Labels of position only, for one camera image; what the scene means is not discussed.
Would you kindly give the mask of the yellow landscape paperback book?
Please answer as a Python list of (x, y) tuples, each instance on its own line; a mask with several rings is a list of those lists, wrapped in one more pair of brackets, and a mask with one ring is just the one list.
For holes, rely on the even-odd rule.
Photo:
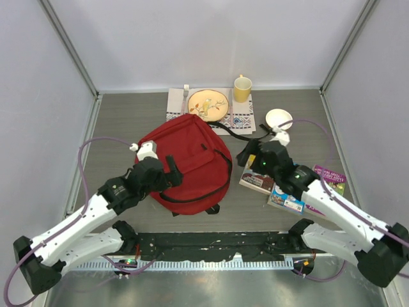
[(260, 193), (270, 195), (274, 187), (274, 180), (268, 175), (260, 175), (251, 170), (251, 164), (254, 162), (255, 157), (255, 155), (250, 155), (247, 159), (239, 184)]

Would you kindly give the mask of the red backpack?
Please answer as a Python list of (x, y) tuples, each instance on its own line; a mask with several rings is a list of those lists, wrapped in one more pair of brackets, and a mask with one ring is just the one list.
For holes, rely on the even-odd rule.
[(211, 125), (195, 114), (185, 114), (157, 127), (138, 145), (147, 141), (156, 143), (163, 163), (172, 156), (183, 175), (181, 185), (150, 196), (173, 215), (217, 214), (229, 189), (233, 159)]

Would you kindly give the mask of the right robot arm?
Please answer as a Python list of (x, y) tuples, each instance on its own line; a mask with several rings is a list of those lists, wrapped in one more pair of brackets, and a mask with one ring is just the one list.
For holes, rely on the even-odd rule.
[(408, 263), (408, 230), (401, 224), (389, 225), (356, 207), (336, 193), (311, 168), (295, 164), (278, 140), (250, 139), (237, 155), (239, 166), (254, 155), (251, 169), (273, 178), (279, 189), (311, 205), (336, 224), (342, 233), (328, 230), (303, 219), (292, 229), (290, 248), (304, 252), (318, 249), (355, 265), (372, 284), (385, 288)]

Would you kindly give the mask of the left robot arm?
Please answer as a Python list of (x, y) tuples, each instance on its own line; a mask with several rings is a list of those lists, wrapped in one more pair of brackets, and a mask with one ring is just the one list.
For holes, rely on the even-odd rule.
[(15, 258), (32, 294), (48, 291), (70, 269), (89, 259), (115, 252), (131, 254), (138, 236), (124, 221), (115, 222), (95, 238), (83, 237), (136, 206), (149, 193), (181, 185), (183, 174), (173, 157), (168, 155), (166, 162), (169, 172), (160, 160), (144, 158), (124, 175), (108, 179), (83, 207), (52, 229), (32, 239), (18, 238), (13, 243)]

